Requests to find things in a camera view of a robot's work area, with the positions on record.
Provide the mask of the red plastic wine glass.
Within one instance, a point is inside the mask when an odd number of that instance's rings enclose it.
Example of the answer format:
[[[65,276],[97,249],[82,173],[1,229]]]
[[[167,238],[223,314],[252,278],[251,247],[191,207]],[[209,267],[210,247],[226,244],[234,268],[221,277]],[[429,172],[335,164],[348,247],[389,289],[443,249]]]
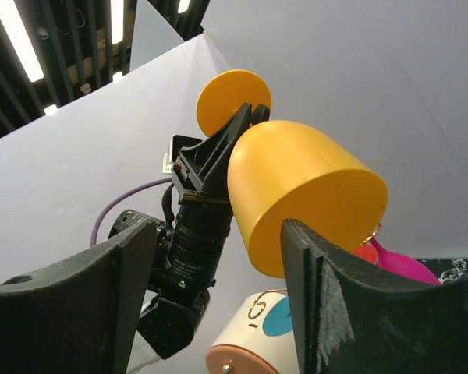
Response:
[[[373,265],[378,263],[378,252],[371,244],[362,244],[353,250],[353,254]]]

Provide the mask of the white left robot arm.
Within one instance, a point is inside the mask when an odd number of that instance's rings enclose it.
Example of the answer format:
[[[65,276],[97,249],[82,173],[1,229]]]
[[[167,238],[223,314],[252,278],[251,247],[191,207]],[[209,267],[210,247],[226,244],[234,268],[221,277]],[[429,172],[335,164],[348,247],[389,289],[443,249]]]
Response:
[[[268,120],[266,104],[241,104],[227,122],[205,140],[173,136],[171,175],[148,182],[117,198],[118,202],[157,185],[162,219],[125,210],[108,235],[142,221],[154,224],[154,254],[147,290],[156,295],[144,304],[136,329],[129,372],[172,357],[193,340],[210,302],[225,240],[233,218],[227,187],[234,146],[253,125]]]

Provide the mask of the magenta plastic wine glass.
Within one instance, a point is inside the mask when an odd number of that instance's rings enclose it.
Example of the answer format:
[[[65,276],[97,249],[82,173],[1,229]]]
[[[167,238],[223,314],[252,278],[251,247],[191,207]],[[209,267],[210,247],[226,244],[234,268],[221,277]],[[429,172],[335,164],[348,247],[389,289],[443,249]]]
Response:
[[[377,251],[379,268],[421,283],[440,284],[438,278],[419,261],[397,252],[388,251],[376,238],[371,238],[370,243]]]

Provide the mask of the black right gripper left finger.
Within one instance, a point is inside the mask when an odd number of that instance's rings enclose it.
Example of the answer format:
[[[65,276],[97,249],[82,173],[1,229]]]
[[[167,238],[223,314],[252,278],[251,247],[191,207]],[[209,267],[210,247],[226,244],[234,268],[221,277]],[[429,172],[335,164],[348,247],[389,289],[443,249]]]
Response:
[[[0,373],[124,373],[154,258],[144,221],[0,284]]]

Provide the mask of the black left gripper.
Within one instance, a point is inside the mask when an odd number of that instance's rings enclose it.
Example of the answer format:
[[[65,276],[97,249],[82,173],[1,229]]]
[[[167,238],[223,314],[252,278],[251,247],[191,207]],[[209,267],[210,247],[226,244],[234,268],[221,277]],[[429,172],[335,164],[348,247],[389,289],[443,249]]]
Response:
[[[176,288],[209,288],[225,240],[232,208],[227,170],[237,140],[250,125],[270,118],[270,108],[242,104],[213,136],[179,150],[172,165],[172,182],[179,194],[179,212],[168,252],[170,283]]]

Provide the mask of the orange plastic wine glass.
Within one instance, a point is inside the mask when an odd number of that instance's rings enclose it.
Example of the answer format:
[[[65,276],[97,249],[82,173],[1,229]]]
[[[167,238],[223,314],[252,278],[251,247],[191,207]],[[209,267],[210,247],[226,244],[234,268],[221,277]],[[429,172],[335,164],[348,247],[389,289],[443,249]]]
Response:
[[[236,141],[229,199],[252,266],[283,277],[280,232],[297,219],[352,251],[381,221],[385,181],[331,137],[309,125],[268,120]]]

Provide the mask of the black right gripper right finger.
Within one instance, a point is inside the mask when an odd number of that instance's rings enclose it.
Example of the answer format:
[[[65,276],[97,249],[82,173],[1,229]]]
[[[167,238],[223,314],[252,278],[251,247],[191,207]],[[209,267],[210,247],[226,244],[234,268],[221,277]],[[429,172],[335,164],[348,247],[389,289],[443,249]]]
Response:
[[[410,280],[293,219],[281,246],[301,373],[468,373],[468,275]]]

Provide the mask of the blue plastic wine glass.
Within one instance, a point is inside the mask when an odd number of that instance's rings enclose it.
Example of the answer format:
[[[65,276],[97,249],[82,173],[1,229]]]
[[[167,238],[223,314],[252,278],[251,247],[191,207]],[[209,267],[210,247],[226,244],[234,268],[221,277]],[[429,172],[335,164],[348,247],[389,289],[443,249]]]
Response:
[[[268,311],[262,324],[262,330],[269,337],[279,337],[292,332],[292,324],[289,300],[284,297]]]

